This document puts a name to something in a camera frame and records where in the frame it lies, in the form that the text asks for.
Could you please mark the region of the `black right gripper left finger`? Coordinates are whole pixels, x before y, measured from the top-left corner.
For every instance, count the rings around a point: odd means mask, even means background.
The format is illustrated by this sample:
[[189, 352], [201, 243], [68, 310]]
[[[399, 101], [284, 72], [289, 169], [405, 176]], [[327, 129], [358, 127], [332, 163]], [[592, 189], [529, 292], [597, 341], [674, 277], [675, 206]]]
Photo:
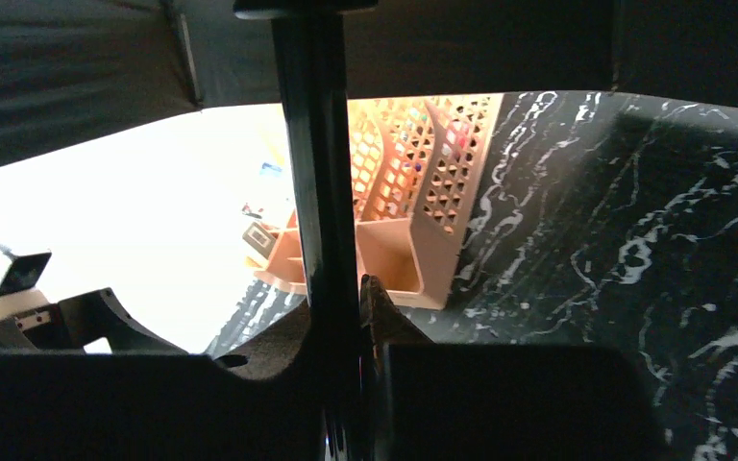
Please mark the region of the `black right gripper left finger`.
[[309, 460], [319, 341], [295, 310], [231, 355], [0, 350], [0, 460]]

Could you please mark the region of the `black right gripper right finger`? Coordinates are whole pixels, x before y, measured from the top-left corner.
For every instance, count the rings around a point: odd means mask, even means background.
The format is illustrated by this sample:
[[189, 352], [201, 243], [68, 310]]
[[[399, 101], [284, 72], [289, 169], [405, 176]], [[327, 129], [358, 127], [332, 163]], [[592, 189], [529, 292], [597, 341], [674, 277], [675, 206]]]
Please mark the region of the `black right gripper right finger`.
[[378, 460], [659, 460], [634, 366], [579, 345], [436, 343], [375, 276], [360, 283]]

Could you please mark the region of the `beige folding umbrella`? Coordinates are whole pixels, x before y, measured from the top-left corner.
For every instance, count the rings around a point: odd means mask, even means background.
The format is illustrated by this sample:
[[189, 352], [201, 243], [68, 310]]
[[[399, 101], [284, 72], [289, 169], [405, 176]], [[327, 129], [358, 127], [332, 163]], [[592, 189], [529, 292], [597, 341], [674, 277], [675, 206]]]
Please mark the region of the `beige folding umbrella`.
[[738, 130], [656, 97], [738, 108], [738, 1], [0, 1], [0, 166], [197, 109], [280, 101], [334, 450], [373, 451], [348, 226], [346, 100], [604, 90], [593, 154], [506, 164], [538, 191], [520, 294], [635, 368], [661, 458], [738, 456]]

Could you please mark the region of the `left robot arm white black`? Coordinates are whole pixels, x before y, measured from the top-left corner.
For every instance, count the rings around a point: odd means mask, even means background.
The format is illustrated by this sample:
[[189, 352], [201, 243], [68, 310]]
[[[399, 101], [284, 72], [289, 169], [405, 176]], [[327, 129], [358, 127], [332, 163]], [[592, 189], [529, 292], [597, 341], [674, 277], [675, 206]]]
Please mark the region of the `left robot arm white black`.
[[0, 244], [0, 350], [85, 352], [103, 339], [111, 352], [185, 353], [137, 321], [110, 288], [48, 300], [37, 283], [51, 256]]

